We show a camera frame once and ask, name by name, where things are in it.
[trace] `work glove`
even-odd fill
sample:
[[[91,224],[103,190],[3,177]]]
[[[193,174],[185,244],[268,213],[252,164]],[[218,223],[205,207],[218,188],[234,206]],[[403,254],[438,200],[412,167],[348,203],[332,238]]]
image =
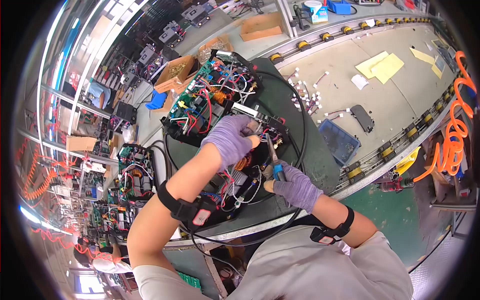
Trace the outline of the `work glove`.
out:
[[[225,116],[202,140],[200,147],[213,143],[218,149],[222,163],[218,172],[237,163],[253,148],[258,146],[260,138],[253,134],[258,123],[247,115]]]
[[[311,214],[315,202],[324,191],[314,186],[310,178],[299,169],[292,167],[283,160],[279,161],[282,164],[287,181],[265,181],[265,190],[283,196],[291,205],[303,208]]]
[[[108,236],[108,241],[110,242],[111,245],[118,244],[117,238],[114,237],[113,235]]]

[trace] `forearm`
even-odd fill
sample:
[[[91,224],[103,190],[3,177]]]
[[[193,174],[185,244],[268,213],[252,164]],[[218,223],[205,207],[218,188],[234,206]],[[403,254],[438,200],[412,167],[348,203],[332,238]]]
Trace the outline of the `forearm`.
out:
[[[317,219],[329,228],[337,228],[344,223],[348,216],[348,209],[335,199],[324,194],[318,197],[312,211]],[[377,227],[364,215],[355,212],[355,218],[350,226],[350,231],[342,237],[342,240],[350,247],[358,247],[368,240],[375,232]]]
[[[216,147],[213,144],[204,145],[198,155],[167,182],[168,192],[175,199],[193,202],[218,171],[220,163]],[[178,225],[179,221],[171,217],[170,211],[155,194],[135,218],[128,235],[127,246],[132,267],[143,264],[171,267],[162,249]]]
[[[100,97],[98,97],[98,99],[100,99],[100,109],[103,109],[103,102],[105,101],[105,93],[101,93],[100,94]]]
[[[120,258],[121,253],[120,253],[120,247],[118,246],[118,244],[112,244],[112,248],[113,248],[112,258],[113,259]]]

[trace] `label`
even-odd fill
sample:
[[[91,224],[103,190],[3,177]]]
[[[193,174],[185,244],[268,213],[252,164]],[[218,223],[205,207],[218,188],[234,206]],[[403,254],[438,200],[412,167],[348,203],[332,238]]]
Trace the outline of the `label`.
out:
[[[375,26],[375,21],[373,19],[365,20],[365,23],[367,23],[367,25],[370,27]]]
[[[219,54],[219,55],[233,56],[232,52],[230,52],[230,51],[218,50],[216,53]]]
[[[333,242],[333,238],[331,238],[331,237],[323,237],[323,238],[321,238],[318,242],[319,242],[319,243],[322,243],[322,244],[330,245],[330,243]]]
[[[195,218],[193,218],[192,223],[197,226],[201,226],[205,223],[205,221],[210,216],[210,212],[206,209],[201,209],[198,211]]]

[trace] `white sleeve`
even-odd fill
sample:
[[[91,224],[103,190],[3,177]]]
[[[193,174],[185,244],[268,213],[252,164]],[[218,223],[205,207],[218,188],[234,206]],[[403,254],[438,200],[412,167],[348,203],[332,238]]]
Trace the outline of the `white sleeve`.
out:
[[[93,267],[103,273],[111,273],[111,270],[115,268],[115,264],[109,260],[97,258],[92,261]]]
[[[143,300],[210,300],[172,271],[157,265],[140,265],[133,269],[138,291]]]
[[[393,299],[411,299],[413,286],[407,269],[379,231],[357,248],[350,259],[363,275]]]

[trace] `copper coil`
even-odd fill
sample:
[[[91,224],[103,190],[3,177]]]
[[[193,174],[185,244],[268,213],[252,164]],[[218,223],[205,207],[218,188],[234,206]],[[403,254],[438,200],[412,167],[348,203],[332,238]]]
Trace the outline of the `copper coil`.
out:
[[[242,158],[241,160],[239,160],[234,168],[237,171],[241,171],[244,167],[249,166],[251,162],[252,162],[252,157],[250,155],[248,155],[248,156]]]
[[[136,177],[140,177],[140,178],[142,178],[142,176],[143,176],[142,172],[139,169],[133,169],[132,170],[132,175],[134,175]]]
[[[212,86],[211,91],[214,93],[212,100],[218,102],[219,104],[223,104],[223,100],[227,97],[227,95],[215,86]]]

